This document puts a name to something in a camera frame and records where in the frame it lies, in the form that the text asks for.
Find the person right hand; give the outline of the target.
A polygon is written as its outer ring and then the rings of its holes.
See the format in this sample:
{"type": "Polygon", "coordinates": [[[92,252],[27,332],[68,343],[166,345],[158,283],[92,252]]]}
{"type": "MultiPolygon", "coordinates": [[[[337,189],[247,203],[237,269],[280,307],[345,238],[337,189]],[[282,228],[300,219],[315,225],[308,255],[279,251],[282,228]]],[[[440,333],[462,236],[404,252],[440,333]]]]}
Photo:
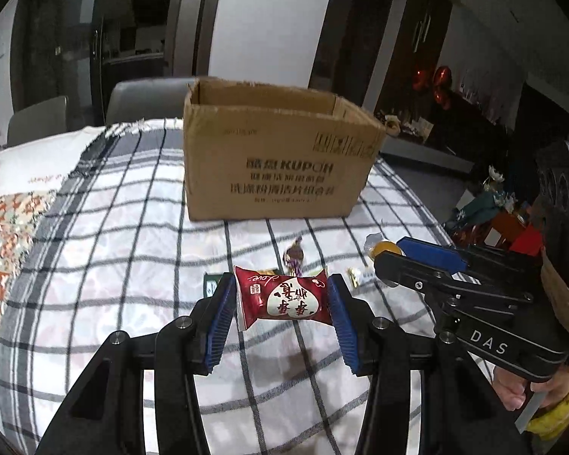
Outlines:
{"type": "Polygon", "coordinates": [[[545,393],[541,407],[550,408],[559,404],[569,394],[569,366],[560,367],[545,383],[530,383],[514,373],[495,367],[492,387],[509,412],[516,411],[524,405],[526,393],[529,391],[545,393]]]}

